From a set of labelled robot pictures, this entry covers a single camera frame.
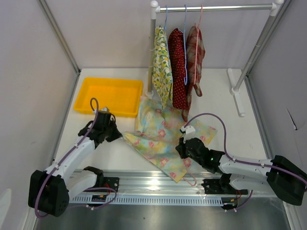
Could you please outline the red plaid skirt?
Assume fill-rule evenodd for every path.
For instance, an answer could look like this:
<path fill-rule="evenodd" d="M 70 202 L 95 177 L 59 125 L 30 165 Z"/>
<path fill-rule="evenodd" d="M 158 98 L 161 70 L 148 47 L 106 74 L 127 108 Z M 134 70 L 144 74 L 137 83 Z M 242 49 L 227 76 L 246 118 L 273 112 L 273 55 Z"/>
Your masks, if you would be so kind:
<path fill-rule="evenodd" d="M 205 47 L 202 39 L 201 30 L 196 26 L 192 26 L 186 40 L 187 53 L 187 73 L 188 73 L 188 89 L 187 89 L 187 103 L 182 110 L 182 118 L 185 122 L 188 121 L 188 115 L 191 108 L 192 90 L 198 97 L 202 97 L 200 87 L 202 62 L 205 57 Z"/>

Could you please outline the pastel floral cloth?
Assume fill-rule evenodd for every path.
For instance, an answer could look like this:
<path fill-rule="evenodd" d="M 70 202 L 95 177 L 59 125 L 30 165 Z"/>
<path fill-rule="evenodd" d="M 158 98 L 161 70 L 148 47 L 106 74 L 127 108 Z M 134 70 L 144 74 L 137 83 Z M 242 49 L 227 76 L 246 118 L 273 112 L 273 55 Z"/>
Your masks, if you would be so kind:
<path fill-rule="evenodd" d="M 195 165 L 190 158 L 181 159 L 175 149 L 184 124 L 180 110 L 141 97 L 135 130 L 122 135 L 141 156 L 178 183 Z"/>

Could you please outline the pink wire hanger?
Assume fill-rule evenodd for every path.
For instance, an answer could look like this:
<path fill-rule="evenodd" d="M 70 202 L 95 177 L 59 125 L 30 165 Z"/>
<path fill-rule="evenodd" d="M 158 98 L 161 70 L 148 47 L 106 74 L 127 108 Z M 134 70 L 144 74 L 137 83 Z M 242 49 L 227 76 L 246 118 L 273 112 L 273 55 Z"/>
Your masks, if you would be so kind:
<path fill-rule="evenodd" d="M 196 45 L 195 45 L 195 63 L 194 63 L 194 82 L 193 82 L 193 85 L 195 85 L 195 83 L 196 83 L 196 70 L 197 70 L 197 59 L 198 59 L 197 58 L 197 56 L 198 56 L 198 41 L 199 41 L 199 31 L 200 31 L 202 16 L 203 16 L 203 5 L 201 5 L 201 14 L 200 14 L 200 19 L 199 19 L 198 25 L 195 24 L 197 36 L 196 36 Z"/>
<path fill-rule="evenodd" d="M 149 163 L 157 167 L 174 182 L 187 182 L 195 187 L 197 180 L 190 172 L 192 160 L 182 159 L 175 147 L 178 139 L 165 136 L 149 136 L 140 131 L 126 132 L 123 139 Z"/>

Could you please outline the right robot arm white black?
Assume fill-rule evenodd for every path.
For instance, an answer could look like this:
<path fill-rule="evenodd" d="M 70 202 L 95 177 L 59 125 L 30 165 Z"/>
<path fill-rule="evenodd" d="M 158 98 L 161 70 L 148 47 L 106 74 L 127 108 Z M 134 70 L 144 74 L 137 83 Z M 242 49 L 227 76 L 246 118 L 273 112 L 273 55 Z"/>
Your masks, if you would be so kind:
<path fill-rule="evenodd" d="M 307 174 L 283 156 L 274 159 L 244 160 L 205 147 L 198 138 L 179 139 L 176 151 L 182 159 L 192 159 L 210 173 L 221 174 L 224 192 L 254 190 L 273 192 L 280 200 L 300 206 L 307 190 Z"/>

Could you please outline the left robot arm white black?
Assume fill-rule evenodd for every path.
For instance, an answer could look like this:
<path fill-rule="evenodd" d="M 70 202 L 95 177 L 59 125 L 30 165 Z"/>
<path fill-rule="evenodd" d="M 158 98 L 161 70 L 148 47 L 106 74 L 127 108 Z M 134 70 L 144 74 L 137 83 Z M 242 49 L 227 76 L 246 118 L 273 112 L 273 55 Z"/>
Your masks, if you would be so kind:
<path fill-rule="evenodd" d="M 82 192 L 103 192 L 103 197 L 118 191 L 118 178 L 105 178 L 103 170 L 87 166 L 77 176 L 76 168 L 104 141 L 122 137 L 116 118 L 107 111 L 99 111 L 93 121 L 82 128 L 68 152 L 43 171 L 36 170 L 30 178 L 28 205 L 38 218 L 59 217 L 69 201 Z"/>

